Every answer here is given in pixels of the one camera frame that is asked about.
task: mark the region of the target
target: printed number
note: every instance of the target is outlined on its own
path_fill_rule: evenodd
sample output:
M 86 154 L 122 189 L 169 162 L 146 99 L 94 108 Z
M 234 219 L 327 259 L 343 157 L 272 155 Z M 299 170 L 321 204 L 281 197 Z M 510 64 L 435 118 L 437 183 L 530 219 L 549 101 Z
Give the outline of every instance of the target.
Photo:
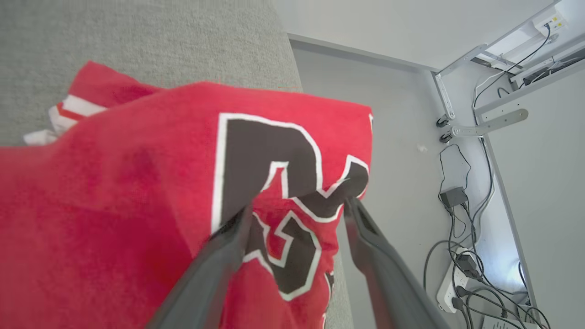
M 321 151 L 296 124 L 246 114 L 220 114 L 214 174 L 212 231 L 270 187 L 282 168 L 282 198 L 293 200 L 316 222 L 334 221 L 345 198 L 364 192 L 368 167 L 347 156 L 339 180 L 323 189 Z M 321 246 L 316 235 L 290 211 L 275 231 L 285 240 L 280 259 L 266 251 L 270 227 L 254 214 L 245 262 L 257 259 L 270 272 L 285 300 L 310 290 Z

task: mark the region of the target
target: wall outlet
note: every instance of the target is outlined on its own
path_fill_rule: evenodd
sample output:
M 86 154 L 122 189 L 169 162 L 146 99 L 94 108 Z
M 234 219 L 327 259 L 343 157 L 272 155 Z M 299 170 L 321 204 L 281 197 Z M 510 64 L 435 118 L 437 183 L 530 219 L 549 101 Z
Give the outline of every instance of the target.
M 455 252 L 459 255 L 464 251 L 468 251 L 468 249 L 460 247 Z M 443 283 L 441 283 L 441 287 L 439 288 L 439 292 L 437 292 L 437 301 L 439 302 L 439 308 L 441 310 L 448 313 L 455 313 L 457 312 L 457 310 L 453 307 L 453 303 L 451 302 L 451 299 L 453 297 L 457 297 L 457 294 L 455 293 L 455 289 L 453 288 L 452 283 L 453 267 L 455 266 L 455 264 L 453 264 L 453 262 L 450 262 L 450 264 L 451 265 L 447 269 L 447 274 L 443 279 Z M 465 276 L 465 274 L 463 274 L 463 272 L 461 272 L 459 268 L 455 267 L 455 284 L 457 286 L 465 288 L 467 286 L 468 281 L 469 278 Z
M 550 35 L 554 35 L 555 33 L 559 33 L 559 31 L 567 25 L 567 20 L 556 10 L 555 7 L 553 7 L 540 14 L 532 21 L 532 23 L 542 35 L 547 36 L 548 29 L 545 27 L 545 24 L 550 26 Z

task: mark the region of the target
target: gray floor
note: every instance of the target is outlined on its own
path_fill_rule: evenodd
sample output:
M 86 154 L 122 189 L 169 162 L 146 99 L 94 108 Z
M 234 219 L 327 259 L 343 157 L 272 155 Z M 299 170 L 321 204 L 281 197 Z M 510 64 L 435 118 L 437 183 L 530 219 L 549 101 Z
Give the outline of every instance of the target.
M 305 43 L 293 42 L 292 46 L 306 93 L 372 107 L 373 158 L 364 204 L 422 282 L 427 252 L 436 241 L 448 237 L 450 227 L 450 218 L 437 199 L 442 178 L 438 155 L 445 145 L 438 141 L 440 130 L 435 126 L 435 121 L 442 115 L 442 109 L 430 73 Z M 494 72 L 471 63 L 460 68 L 458 75 L 453 73 L 446 80 L 463 124 L 470 125 L 469 120 L 473 120 L 469 106 L 475 83 Z M 506 84 L 498 83 L 495 87 L 506 86 L 509 89 L 510 85 Z M 495 89 L 491 88 L 485 94 L 483 101 L 497 98 Z M 474 205 L 487 194 L 487 166 L 477 139 L 464 141 L 461 147 L 473 166 L 467 190 L 474 209 Z M 444 187 L 464 185 L 467 167 L 458 152 L 451 148 L 445 152 L 443 159 L 447 168 Z M 505 213 L 502 215 L 495 211 L 488 216 L 486 211 L 484 222 L 491 223 L 486 226 L 491 225 L 495 229 L 484 228 L 486 234 L 482 239 L 486 242 L 478 246 L 480 254 L 489 258 L 489 263 L 498 263 L 502 254 L 517 258 L 511 233 L 507 235 L 510 229 Z M 355 327 L 374 328 L 366 282 L 353 266 L 343 225 L 338 228 L 338 235 Z M 494 236 L 505 243 L 494 246 Z M 449 257 L 444 248 L 431 259 L 428 294 L 433 301 L 448 265 Z M 497 284 L 506 284 L 503 278 L 491 279 Z M 474 307 L 492 314 L 499 313 L 479 301 L 474 302 Z M 443 315 L 452 328 L 465 328 L 460 314 Z

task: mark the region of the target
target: white trim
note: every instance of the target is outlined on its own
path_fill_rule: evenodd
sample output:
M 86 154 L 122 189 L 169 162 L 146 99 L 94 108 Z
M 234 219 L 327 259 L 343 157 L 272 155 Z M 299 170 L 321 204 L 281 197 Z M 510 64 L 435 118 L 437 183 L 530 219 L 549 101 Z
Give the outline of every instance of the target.
M 282 232 L 282 228 L 284 228 L 284 226 L 286 225 L 286 223 L 288 223 L 288 221 L 293 218 L 298 226 L 303 230 L 308 232 L 311 235 L 311 239 L 313 241 L 313 245 L 315 246 L 315 255 L 313 256 L 313 260 L 311 261 L 311 266 L 309 267 L 309 272 L 307 273 L 307 278 L 305 281 L 305 284 L 298 288 L 297 290 L 292 291 L 291 293 L 283 293 L 281 291 L 278 291 L 280 293 L 280 296 L 286 300 L 286 301 L 291 301 L 292 299 L 306 293 L 307 291 L 311 290 L 311 286 L 313 285 L 313 279 L 315 278 L 315 273 L 317 272 L 317 267 L 319 266 L 319 260 L 321 258 L 321 244 L 319 243 L 319 239 L 317 239 L 317 236 L 315 235 L 315 233 L 313 231 L 311 231 L 310 229 L 308 229 L 305 224 L 302 223 L 302 221 L 297 217 L 297 215 L 294 213 L 294 211 L 289 211 L 287 213 L 287 215 L 284 217 L 284 219 L 282 220 L 281 224 L 278 226 L 277 231 L 276 231 L 276 235 L 284 238 L 288 244 L 288 247 L 285 244 L 285 248 L 283 250 L 283 255 L 282 255 L 282 260 L 276 259 L 272 256 L 270 256 L 270 253 L 268 252 L 268 243 L 267 243 L 267 237 L 268 237 L 268 233 L 270 230 L 270 227 L 268 225 L 266 225 L 264 222 L 262 222 L 262 220 L 260 220 L 260 217 L 256 214 L 256 213 L 252 213 L 252 215 L 256 218 L 256 220 L 258 221 L 258 223 L 260 224 L 260 226 L 262 227 L 262 234 L 264 235 L 264 247 L 266 248 L 266 254 L 268 255 L 268 259 L 271 263 L 275 264 L 276 266 L 279 266 L 281 268 L 284 268 L 286 266 L 286 259 L 288 258 L 288 251 L 290 250 L 290 244 L 293 241 L 293 238 L 285 233 Z M 264 257 L 262 257 L 262 253 L 259 250 L 254 250 L 253 252 L 247 254 L 244 256 L 243 258 L 243 262 L 244 263 L 248 263 L 254 259 L 257 259 L 260 262 L 260 265 L 262 265 L 262 267 L 264 267 L 273 277 L 274 277 L 274 272 L 272 271 L 272 268 L 270 268 L 270 265 L 266 262 L 266 260 L 264 259 Z
M 370 130 L 374 133 L 374 116 L 371 113 L 368 116 L 370 117 Z
M 83 98 L 73 95 L 67 95 L 63 101 L 63 108 L 83 116 L 94 115 L 107 109 L 106 107 L 94 104 L 90 101 L 86 101 Z
M 284 170 L 286 170 L 287 167 L 288 167 L 288 161 L 272 161 L 270 163 L 270 169 L 268 170 L 268 178 L 266 178 L 266 182 L 264 183 L 264 186 L 262 187 L 262 189 L 260 191 L 264 192 L 264 191 L 268 190 L 268 188 L 270 187 L 270 185 L 272 183 L 272 179 L 274 179 L 274 176 L 276 175 L 276 171 L 279 168 L 283 168 Z
M 28 146 L 44 146 L 53 143 L 59 138 L 53 131 L 33 131 L 22 136 Z
M 259 122 L 270 126 L 279 126 L 284 128 L 293 128 L 303 134 L 309 142 L 315 153 L 315 172 L 316 172 L 316 189 L 323 185 L 323 172 L 321 169 L 321 152 L 315 143 L 315 140 L 309 135 L 305 128 L 289 122 L 280 122 L 263 118 L 262 116 L 242 114 L 242 113 L 220 113 L 218 126 L 218 139 L 215 151 L 215 175 L 214 175 L 214 196 L 211 211 L 211 232 L 219 229 L 221 223 L 221 204 L 223 199 L 223 175 L 225 171 L 225 144 L 227 140 L 227 125 L 229 120 L 244 120 Z
M 368 175 L 370 174 L 370 169 L 368 168 L 368 165 L 364 161 L 361 161 L 360 159 L 354 157 L 353 155 L 348 155 L 347 158 L 345 159 L 345 168 L 343 168 L 343 173 L 341 174 L 341 177 L 333 185 L 331 185 L 329 187 L 329 189 L 327 189 L 327 191 L 323 190 L 323 189 L 317 189 L 317 192 L 319 192 L 319 194 L 321 194 L 325 198 L 329 198 L 329 196 L 331 196 L 331 194 L 333 192 L 335 192 L 335 190 L 344 181 L 346 181 L 348 179 L 347 175 L 349 174 L 349 169 L 351 168 L 352 163 L 355 163 L 357 165 L 360 165 L 360 166 L 366 168 Z M 366 192 L 366 189 L 364 188 L 362 190 L 362 192 L 357 197 L 361 197 L 365 192 Z M 307 215 L 309 215 L 309 217 L 311 217 L 314 221 L 320 222 L 320 223 L 329 223 L 329 222 L 336 220 L 339 216 L 339 213 L 341 212 L 341 208 L 343 207 L 343 203 L 340 204 L 337 207 L 335 214 L 331 217 L 319 217 L 319 216 L 315 215 L 307 206 L 305 206 L 302 203 L 302 201 L 299 200 L 298 198 L 294 197 L 291 199 L 299 206 L 299 208 L 301 208 Z
M 325 282 L 327 283 L 327 290 L 329 291 L 329 299 L 327 299 L 327 300 L 328 301 L 331 301 L 331 288 L 332 288 L 332 285 L 329 282 L 329 279 L 327 278 L 327 272 L 323 273 L 323 276 L 325 277 Z
M 55 131 L 57 136 L 61 136 L 66 131 L 68 131 L 69 128 L 73 127 L 77 123 L 77 120 L 61 116 L 56 106 L 49 108 L 48 113 L 49 120 L 51 121 L 53 130 Z

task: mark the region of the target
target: metal bracket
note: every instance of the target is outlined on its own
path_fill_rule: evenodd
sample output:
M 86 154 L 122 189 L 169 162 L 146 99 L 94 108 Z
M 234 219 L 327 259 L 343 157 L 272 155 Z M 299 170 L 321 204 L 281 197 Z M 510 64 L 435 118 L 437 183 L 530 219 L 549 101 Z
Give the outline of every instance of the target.
M 525 108 L 517 109 L 514 112 L 497 117 L 475 127 L 453 126 L 449 132 L 443 134 L 439 140 L 443 143 L 450 141 L 455 137 L 480 137 L 489 132 L 501 129 L 506 126 L 517 124 L 526 120 L 528 110 Z
M 451 65 L 445 67 L 441 72 L 439 73 L 431 72 L 431 74 L 433 75 L 433 81 L 435 82 L 435 86 L 437 87 L 437 91 L 439 92 L 441 102 L 443 103 L 443 109 L 445 110 L 445 114 L 442 117 L 440 117 L 439 120 L 437 120 L 436 123 L 437 127 L 442 128 L 446 126 L 449 123 L 449 121 L 455 119 L 455 112 L 453 111 L 453 106 L 451 105 L 449 95 L 447 95 L 447 88 L 445 88 L 442 77 L 446 76 L 459 66 L 465 64 L 467 61 L 479 55 L 486 47 L 487 43 L 480 44 L 467 54 L 463 55 L 462 57 L 451 63 Z
M 509 60 L 507 60 L 507 59 L 505 59 L 505 58 L 503 58 L 501 56 L 494 55 L 494 54 L 488 52 L 487 50 L 486 51 L 483 51 L 481 53 L 484 54 L 484 55 L 486 55 L 487 57 L 489 57 L 491 59 L 495 59 L 495 60 L 499 61 L 500 63 L 504 63 L 504 64 L 506 64 L 508 66 L 514 66 L 514 65 L 516 65 L 516 63 L 514 63 L 513 61 L 509 61 Z M 520 70 L 524 70 L 524 68 L 522 66 L 520 66 L 520 65 L 516 65 L 516 68 L 518 68 Z
M 444 127 L 449 121 L 455 119 L 455 112 L 453 111 L 453 106 L 451 105 L 449 95 L 447 95 L 447 89 L 445 88 L 443 80 L 441 80 L 441 75 L 435 74 L 433 72 L 431 72 L 431 74 L 433 75 L 433 81 L 435 82 L 435 86 L 439 92 L 439 97 L 443 103 L 443 109 L 445 110 L 445 115 L 441 117 L 439 121 L 437 121 L 437 126 Z
M 439 72 L 440 76 L 446 76 L 447 74 L 453 72 L 456 68 L 460 67 L 461 65 L 465 64 L 465 62 L 470 61 L 471 59 L 475 58 L 479 55 L 483 50 L 487 49 L 487 43 L 480 44 L 479 46 L 475 47 L 467 54 L 461 56 L 458 60 L 451 63 L 451 65 L 445 67 L 441 72 Z

